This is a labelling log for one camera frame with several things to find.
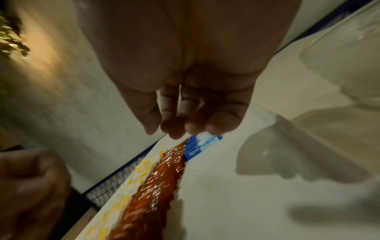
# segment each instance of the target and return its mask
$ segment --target blue wrapper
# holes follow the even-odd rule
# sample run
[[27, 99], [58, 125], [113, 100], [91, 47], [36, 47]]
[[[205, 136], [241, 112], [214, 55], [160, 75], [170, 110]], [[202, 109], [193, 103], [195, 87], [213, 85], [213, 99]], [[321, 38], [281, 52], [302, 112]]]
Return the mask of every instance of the blue wrapper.
[[209, 146], [213, 145], [216, 142], [219, 142], [221, 139], [222, 136], [212, 136], [208, 132], [203, 132], [196, 136], [191, 136], [185, 143], [185, 160], [189, 161], [200, 152], [203, 152]]

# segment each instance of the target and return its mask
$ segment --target bare skin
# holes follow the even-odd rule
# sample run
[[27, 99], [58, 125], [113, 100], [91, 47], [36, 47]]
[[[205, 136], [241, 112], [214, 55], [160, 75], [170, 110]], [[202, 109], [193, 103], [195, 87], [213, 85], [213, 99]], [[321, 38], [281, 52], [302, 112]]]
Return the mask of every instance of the bare skin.
[[[300, 0], [76, 0], [82, 29], [147, 134], [236, 129]], [[156, 91], [161, 95], [161, 111]]]
[[47, 239], [69, 190], [70, 176], [56, 155], [0, 153], [0, 239]]

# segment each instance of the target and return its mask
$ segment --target hand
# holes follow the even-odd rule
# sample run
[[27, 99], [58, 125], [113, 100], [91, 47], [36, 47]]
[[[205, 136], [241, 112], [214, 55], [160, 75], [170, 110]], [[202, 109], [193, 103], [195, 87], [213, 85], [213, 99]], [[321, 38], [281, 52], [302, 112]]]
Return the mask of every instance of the hand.
[[56, 155], [0, 153], [0, 239], [47, 239], [69, 190], [69, 174]]
[[161, 124], [180, 138], [239, 126], [300, 0], [76, 3], [85, 35], [145, 131]]

